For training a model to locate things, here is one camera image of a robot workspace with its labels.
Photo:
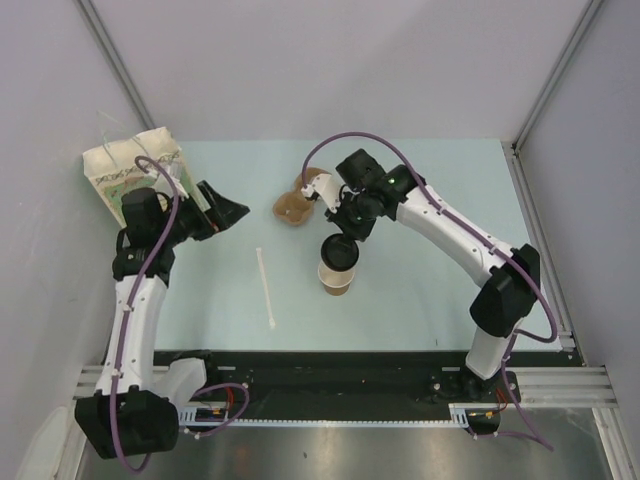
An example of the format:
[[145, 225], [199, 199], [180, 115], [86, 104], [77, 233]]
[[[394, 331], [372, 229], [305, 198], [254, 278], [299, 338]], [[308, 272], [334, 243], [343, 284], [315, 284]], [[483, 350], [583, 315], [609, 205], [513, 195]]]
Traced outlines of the black plastic cup lid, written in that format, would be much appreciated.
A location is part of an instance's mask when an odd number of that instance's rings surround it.
[[359, 260], [356, 241], [342, 233], [328, 236], [320, 249], [322, 262], [331, 270], [345, 272], [352, 269]]

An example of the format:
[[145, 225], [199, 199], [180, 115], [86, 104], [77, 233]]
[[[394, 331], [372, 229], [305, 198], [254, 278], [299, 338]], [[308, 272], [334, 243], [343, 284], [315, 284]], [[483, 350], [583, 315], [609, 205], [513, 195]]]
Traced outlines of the brown paper coffee cup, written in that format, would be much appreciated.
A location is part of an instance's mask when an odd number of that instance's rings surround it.
[[327, 266], [323, 261], [318, 266], [318, 278], [326, 293], [332, 296], [344, 295], [355, 277], [355, 268], [338, 271]]

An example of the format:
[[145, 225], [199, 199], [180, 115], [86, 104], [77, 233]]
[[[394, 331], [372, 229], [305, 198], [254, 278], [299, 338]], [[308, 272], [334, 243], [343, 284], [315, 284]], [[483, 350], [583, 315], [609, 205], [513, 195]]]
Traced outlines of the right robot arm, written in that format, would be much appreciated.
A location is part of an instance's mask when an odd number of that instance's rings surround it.
[[444, 203], [408, 166], [386, 171], [363, 149], [342, 161], [335, 174], [310, 179], [306, 194], [322, 199], [327, 219], [340, 230], [322, 246], [327, 267], [351, 269], [358, 257], [356, 244], [368, 238], [378, 218], [387, 217], [421, 234], [470, 276], [479, 288], [470, 306], [476, 331], [461, 388], [473, 401], [493, 394], [513, 333], [538, 299], [538, 251], [494, 238]]

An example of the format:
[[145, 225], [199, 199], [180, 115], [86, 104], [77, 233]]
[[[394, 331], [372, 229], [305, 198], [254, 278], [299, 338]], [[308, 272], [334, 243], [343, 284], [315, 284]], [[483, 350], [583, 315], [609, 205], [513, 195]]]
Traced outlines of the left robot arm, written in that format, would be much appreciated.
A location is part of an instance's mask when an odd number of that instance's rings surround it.
[[75, 406], [76, 422], [103, 459], [173, 449], [180, 409], [194, 395], [207, 400], [220, 390], [220, 374], [198, 358], [177, 360], [161, 379], [154, 377], [157, 326], [175, 247], [207, 240], [250, 212], [206, 181], [197, 188], [207, 209], [191, 196], [169, 196], [152, 187], [122, 198], [125, 226], [112, 264], [116, 309], [109, 347], [94, 392]]

